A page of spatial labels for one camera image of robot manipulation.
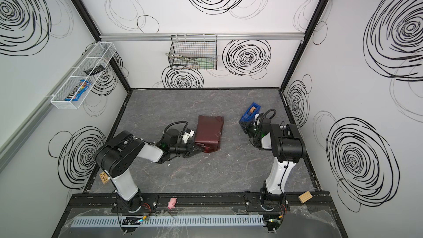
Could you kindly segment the red wrapping paper sheet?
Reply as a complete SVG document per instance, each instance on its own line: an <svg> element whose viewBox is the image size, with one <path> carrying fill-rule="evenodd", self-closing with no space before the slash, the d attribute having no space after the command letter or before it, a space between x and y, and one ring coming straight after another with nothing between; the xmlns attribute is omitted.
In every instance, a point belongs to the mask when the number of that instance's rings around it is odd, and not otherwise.
<svg viewBox="0 0 423 238"><path fill-rule="evenodd" d="M200 115L198 117L195 133L195 143L201 147L205 153L218 151L220 149L223 125L223 116Z"/></svg>

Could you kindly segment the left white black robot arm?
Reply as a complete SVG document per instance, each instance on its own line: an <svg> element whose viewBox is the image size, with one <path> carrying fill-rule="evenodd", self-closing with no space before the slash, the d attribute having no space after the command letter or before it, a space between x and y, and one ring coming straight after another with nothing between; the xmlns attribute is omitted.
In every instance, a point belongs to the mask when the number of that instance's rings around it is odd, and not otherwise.
<svg viewBox="0 0 423 238"><path fill-rule="evenodd" d="M117 205L130 213L147 206L130 172L137 158L163 164L175 158L204 153L205 149L195 143L194 135L187 121L178 121L165 127L158 142L147 142L129 131L122 131L100 147L95 153L95 161L112 181L118 195Z"/></svg>

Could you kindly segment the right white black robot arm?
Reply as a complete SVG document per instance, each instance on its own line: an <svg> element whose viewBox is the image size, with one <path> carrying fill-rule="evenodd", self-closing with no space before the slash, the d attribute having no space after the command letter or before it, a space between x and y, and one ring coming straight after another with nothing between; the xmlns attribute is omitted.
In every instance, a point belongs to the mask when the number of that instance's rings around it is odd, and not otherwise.
<svg viewBox="0 0 423 238"><path fill-rule="evenodd" d="M260 190L260 206L271 212L285 209L285 185L295 165L304 158L306 146L295 124L273 123L276 109L260 112L252 104L243 114L239 124L249 142L260 151L270 151L274 161L271 172Z"/></svg>

